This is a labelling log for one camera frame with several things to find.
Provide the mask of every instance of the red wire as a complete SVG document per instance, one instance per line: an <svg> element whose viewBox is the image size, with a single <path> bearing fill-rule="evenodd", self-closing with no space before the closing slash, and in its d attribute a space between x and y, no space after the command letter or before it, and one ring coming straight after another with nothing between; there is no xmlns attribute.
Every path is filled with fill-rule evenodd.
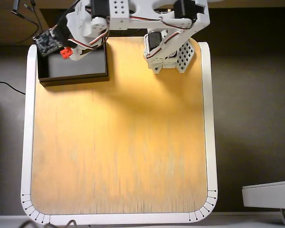
<svg viewBox="0 0 285 228"><path fill-rule="evenodd" d="M155 56L160 50L161 50L161 47L158 50L156 50L152 55L146 56L146 58L151 58L151 57Z"/></svg>
<svg viewBox="0 0 285 228"><path fill-rule="evenodd" d="M175 37L177 34L180 34L180 32L174 32L171 36L165 39L164 44L167 43L171 38Z"/></svg>
<svg viewBox="0 0 285 228"><path fill-rule="evenodd" d="M151 19L151 18L141 18L141 17L134 17L134 16L131 16L130 18L131 19L139 19L139 20L147 20L147 21L160 21L160 22L162 22L166 26L170 26L170 27L177 28L177 29L182 29L182 30L189 30L193 26L193 21L191 21L190 28L182 28L182 27L178 27L178 26L175 26L175 25L168 24L168 23L164 22L162 20L162 18L160 18L160 19Z"/></svg>
<svg viewBox="0 0 285 228"><path fill-rule="evenodd" d="M159 20L159 19L141 18L141 17L133 17L133 16L131 16L130 18L132 18L132 19L139 19L139 20L148 20L148 21L156 21L156 20Z"/></svg>

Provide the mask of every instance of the dark floor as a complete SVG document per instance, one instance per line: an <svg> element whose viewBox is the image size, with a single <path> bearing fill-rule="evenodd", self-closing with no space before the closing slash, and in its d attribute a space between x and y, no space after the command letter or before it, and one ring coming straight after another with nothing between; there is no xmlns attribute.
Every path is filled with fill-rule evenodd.
<svg viewBox="0 0 285 228"><path fill-rule="evenodd" d="M211 9L210 16L194 37L208 41L212 53L215 211L252 211L243 207L242 186L285 181L285 9ZM0 81L21 91L27 49L0 47ZM0 85L0 215L23 214L24 102Z"/></svg>

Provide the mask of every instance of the white plastic part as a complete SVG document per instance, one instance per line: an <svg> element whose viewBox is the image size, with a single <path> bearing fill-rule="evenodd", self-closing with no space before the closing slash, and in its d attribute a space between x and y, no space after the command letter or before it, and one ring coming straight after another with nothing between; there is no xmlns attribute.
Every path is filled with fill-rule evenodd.
<svg viewBox="0 0 285 228"><path fill-rule="evenodd" d="M146 28L148 29L148 32L162 32L163 39L157 48L150 52L147 42L145 42L144 48L145 58L148 55L152 55L158 49L161 49L158 53L156 53L156 55L152 56L151 58L146 58L148 67L157 73L160 70L155 69L175 68L177 65L180 72L185 72L185 65L179 66L176 58L169 58L167 60L167 57L170 57L171 54L177 51L182 44L187 42L192 35L202 30L210 23L207 0L195 0L195 4L202 6L204 8L204 12L197 13L197 20L193 25L191 19L174 18L174 11L167 13L157 13L154 11L163 5L171 5L175 2L176 0L109 0L110 30ZM91 22L91 15L86 11L86 6L89 4L89 0L81 0L76 5L75 12L69 13L66 16L68 20L67 26L70 29L73 37L86 45L93 40L91 38L97 37L101 32L100 27L95 25L99 24L102 27L104 24L106 24L104 21L100 22L100 19L98 18L94 18ZM180 28L174 28L170 25L181 28L190 28L191 25L192 27L188 30L183 30ZM175 32L180 33L165 43L165 39L169 38ZM190 63L191 59L192 58L188 58L187 64Z"/></svg>
<svg viewBox="0 0 285 228"><path fill-rule="evenodd" d="M245 207L285 209L285 181L244 186Z"/></svg>
<svg viewBox="0 0 285 228"><path fill-rule="evenodd" d="M189 41L187 41L178 50L178 59L176 63L176 68L180 73L185 73L193 56L194 56L193 46Z"/></svg>
<svg viewBox="0 0 285 228"><path fill-rule="evenodd" d="M21 204L24 212L39 224L65 225L76 220L78 225L88 224L157 224L192 223L206 218L214 209L218 197L216 153L213 122L212 81L210 51L207 43L199 43L202 59L202 86L204 100L204 127L206 148L206 171L208 196L204 205L187 213L140 213L140 214L83 214L46 215L41 213L31 201L32 155L34 137L35 86L37 71L37 48L32 45L28 51L26 101L24 118L23 157L21 175Z"/></svg>

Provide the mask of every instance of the red connector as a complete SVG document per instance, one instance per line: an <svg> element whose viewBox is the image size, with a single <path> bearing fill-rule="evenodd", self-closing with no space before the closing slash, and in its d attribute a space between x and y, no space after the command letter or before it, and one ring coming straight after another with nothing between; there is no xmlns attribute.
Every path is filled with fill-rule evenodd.
<svg viewBox="0 0 285 228"><path fill-rule="evenodd" d="M70 47L66 47L65 49L60 51L60 54L62 55L63 59L67 59L73 54L73 52Z"/></svg>

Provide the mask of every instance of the wire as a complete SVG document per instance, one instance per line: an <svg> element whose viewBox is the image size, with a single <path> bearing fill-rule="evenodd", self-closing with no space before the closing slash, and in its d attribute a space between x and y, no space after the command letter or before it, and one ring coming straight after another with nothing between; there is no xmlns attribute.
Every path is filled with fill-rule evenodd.
<svg viewBox="0 0 285 228"><path fill-rule="evenodd" d="M20 17L20 18L22 18L22 19L24 19L24 20L26 20L26 21L28 21L28 22L30 22L30 23L36 25L36 30L35 30L29 37L27 37L27 38L25 38L25 39L23 39L23 40L20 40L20 41L17 41L17 42L13 42L13 43L0 43L0 45L14 45L14 44L20 44L20 43L22 43L22 42L24 42L24 41L27 41L27 40L30 39L31 37L33 37L33 36L38 32L38 30L39 30L39 25L38 25L37 23L35 23L34 21L32 21L31 19L29 19L29 18L27 18L27 17L24 17L23 15L18 14L18 13L13 12L13 11L11 11L11 13L13 13L13 14L15 14L16 16L18 16L18 17Z"/></svg>
<svg viewBox="0 0 285 228"><path fill-rule="evenodd" d="M77 223L76 223L75 220L70 220L70 221L66 224L66 226L64 226L63 228L68 228L68 227L71 225L71 223L74 224L74 227L75 227L75 228L78 228ZM44 228L48 228L48 227L59 228L58 226L55 226L55 225L53 225L53 224L51 224L51 223L47 223L47 224L44 225Z"/></svg>
<svg viewBox="0 0 285 228"><path fill-rule="evenodd" d="M39 19L38 15L37 15L37 13L35 11L35 6L33 6L33 13L35 14L35 16L37 18L37 21L38 21L39 27L41 29L41 32L43 32L42 24L41 24L40 19Z"/></svg>
<svg viewBox="0 0 285 228"><path fill-rule="evenodd" d="M7 82L0 82L0 84L6 84L6 85L8 85L10 88L12 88L13 90L17 91L18 93L21 93L21 94L25 95L25 93L24 93L24 92L22 92L22 91L20 91L20 90L15 89L14 87L12 87L12 86L11 86L10 84L8 84Z"/></svg>
<svg viewBox="0 0 285 228"><path fill-rule="evenodd" d="M138 20L147 20L147 21L160 21L161 23L163 23L163 24L166 25L166 26L173 27L173 28L176 28L176 29L182 29L182 30L189 30L189 29L191 29L192 26L193 26L193 21L192 21L192 20L191 20L191 26L190 26L190 28L182 28L182 27L178 27L178 26L171 25L171 24L168 24L168 23L164 22L162 17L159 17L159 19L151 19L151 18L141 18L141 17L134 17L134 16L131 16L130 18L131 18L131 19L138 19Z"/></svg>
<svg viewBox="0 0 285 228"><path fill-rule="evenodd" d="M86 44L83 44L83 43L81 43L80 41L78 41L78 40L75 40L75 39L68 39L68 41L71 41L71 42L73 42L73 43L75 43L75 44L77 44L77 45L79 45L79 46L82 46L83 48L87 48L87 49L90 49L90 50L94 50L94 48L92 48L92 47L90 47L90 46L88 46L88 45L86 45Z"/></svg>
<svg viewBox="0 0 285 228"><path fill-rule="evenodd" d="M71 5L71 7L68 8L66 11L64 11L64 13L63 13L63 14L61 15L61 17L59 18L59 20L58 20L56 26L61 23L62 19L73 9L73 7L74 7L75 5L77 5L77 3L78 3L79 1L80 1L80 0L74 1L74 3Z"/></svg>
<svg viewBox="0 0 285 228"><path fill-rule="evenodd" d="M159 19L164 25L166 26L170 26L170 27L173 27L173 28L176 28L176 29L182 29L182 30L190 30L193 26L193 20L191 20L191 26L189 28L182 28L182 27L178 27L178 26L175 26L175 25L171 25L171 24L168 24L166 22L163 21L163 18L160 17Z"/></svg>
<svg viewBox="0 0 285 228"><path fill-rule="evenodd" d="M31 221L31 220L28 220L28 221L25 221L24 223L22 223L22 224L19 226L19 228L25 228L25 227L27 227L29 224L31 224L32 227L34 227L34 228L38 228L38 226L36 225L36 223L33 222L33 221Z"/></svg>
<svg viewBox="0 0 285 228"><path fill-rule="evenodd" d="M161 50L161 47L159 49L157 49L152 55L148 55L146 56L146 59L151 58L153 56L155 56L159 51Z"/></svg>
<svg viewBox="0 0 285 228"><path fill-rule="evenodd" d="M141 17L134 17L134 16L131 16L130 18L131 19L138 19L138 20L159 21L159 19L141 18Z"/></svg>
<svg viewBox="0 0 285 228"><path fill-rule="evenodd" d="M75 40L73 38L72 39L68 39L68 40L73 42L73 43L75 43L75 44L78 44L78 45L80 45L80 46L82 46L84 48L87 48L87 49L91 50L89 52L95 51L95 50L101 48L106 43L106 41L109 38L109 35L110 35L110 29L109 29L110 28L110 22L109 21L110 21L110 18L107 17L107 30L106 30L106 32L102 33L96 39L94 39L93 41L90 42L90 44L93 44L93 43L97 42L100 38L103 38L105 34L107 34L107 36L105 37L104 41L100 45L98 45L96 48L92 48L91 46L83 44L83 43L81 43L78 40Z"/></svg>
<svg viewBox="0 0 285 228"><path fill-rule="evenodd" d="M97 41L99 41L100 38L104 37L104 36L108 33L108 31L109 31L109 28L107 28L105 32L103 32L102 34L100 34L100 35L99 35L98 37L96 37L93 41L91 41L91 42L89 43L89 45L92 45L92 44L96 43Z"/></svg>
<svg viewBox="0 0 285 228"><path fill-rule="evenodd" d="M180 34L181 32L174 32L171 36L165 39L164 44L166 44L171 38L175 37L176 35Z"/></svg>

